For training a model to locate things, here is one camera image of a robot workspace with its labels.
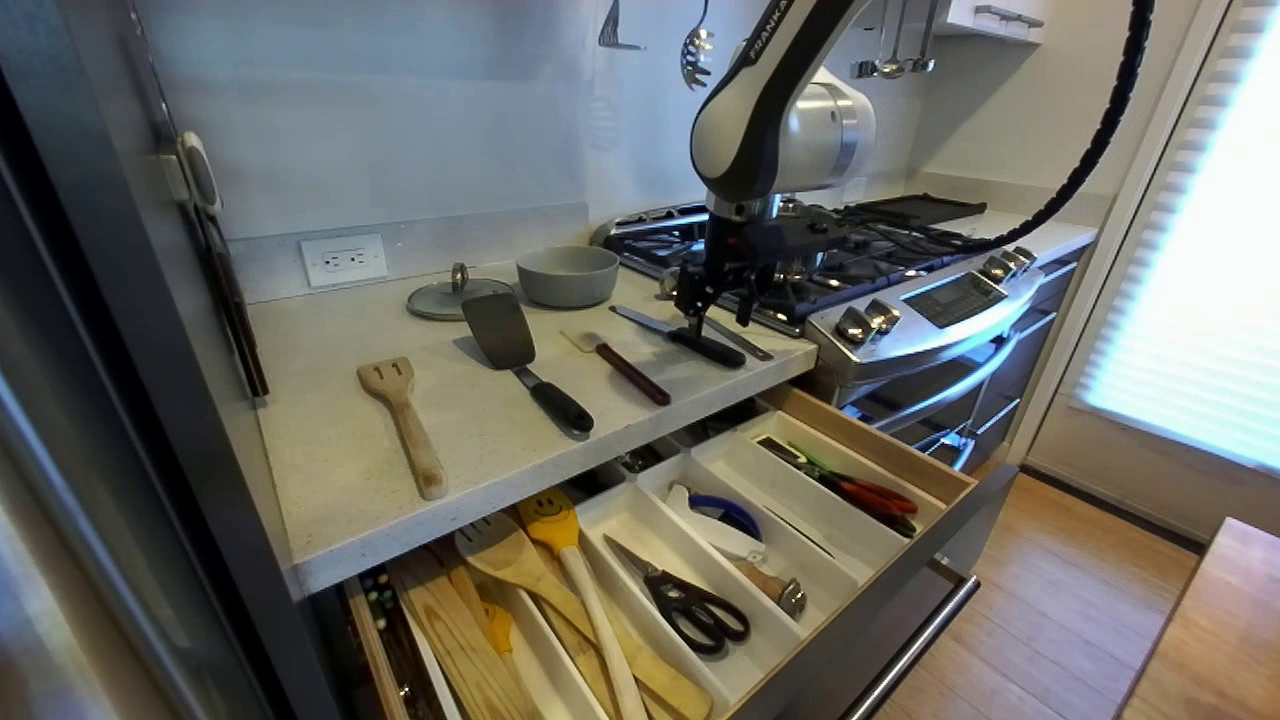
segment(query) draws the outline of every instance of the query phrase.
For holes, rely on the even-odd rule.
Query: oven door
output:
[[[974,447],[974,409],[983,406],[986,382],[1003,368],[1011,350],[1011,338],[997,338],[965,355],[874,384],[873,393],[849,400],[843,418],[854,418],[944,461],[948,469],[968,469]]]

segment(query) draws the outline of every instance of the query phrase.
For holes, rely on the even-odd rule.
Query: drawer handle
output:
[[[1022,18],[1022,13],[1011,13],[1011,10],[1000,10],[1000,3],[974,3],[971,18],[997,18],[1000,25],[1043,28],[1038,18]]]
[[[948,578],[955,587],[928,614],[911,640],[890,657],[890,665],[873,680],[873,690],[843,711],[849,720],[874,716],[878,706],[908,680],[919,657],[944,637],[944,627],[965,614],[980,593],[974,578],[959,578],[944,560],[933,560],[933,571]]]

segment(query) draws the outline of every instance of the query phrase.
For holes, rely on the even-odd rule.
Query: kitchen counter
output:
[[[1274,716],[1280,536],[1225,522],[1125,716]]]
[[[525,309],[534,342],[532,368],[595,418],[589,440],[568,440],[510,372],[493,372],[476,361],[466,324],[431,324],[402,311],[407,292],[429,281],[442,275],[352,285],[251,309],[258,355],[273,376],[258,427],[284,511],[295,596],[402,556],[621,451],[802,376],[816,366],[807,342],[788,342],[766,330],[745,330],[745,338],[766,350],[773,361],[747,361],[747,368],[732,372],[638,331],[609,309]],[[651,296],[656,285],[633,273],[621,273],[611,292],[616,306],[676,316],[673,306]],[[621,355],[656,376],[673,393],[673,406],[649,406],[599,355],[568,346],[568,330],[599,331]],[[391,418],[356,384],[360,366],[389,355],[407,355],[415,368],[413,406],[448,480],[438,500],[415,496]]]

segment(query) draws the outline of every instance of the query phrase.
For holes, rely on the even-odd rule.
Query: black spatula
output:
[[[564,395],[554,384],[541,382],[532,366],[532,338],[520,311],[516,292],[493,292],[462,301],[462,322],[478,346],[478,355],[493,368],[516,372],[516,382],[528,389],[528,395],[558,425],[564,437],[582,440],[592,437],[595,420],[582,412],[573,395]]]

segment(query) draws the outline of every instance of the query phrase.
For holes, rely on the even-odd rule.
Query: white cabinet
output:
[[[1053,0],[948,0],[944,32],[1038,44]]]

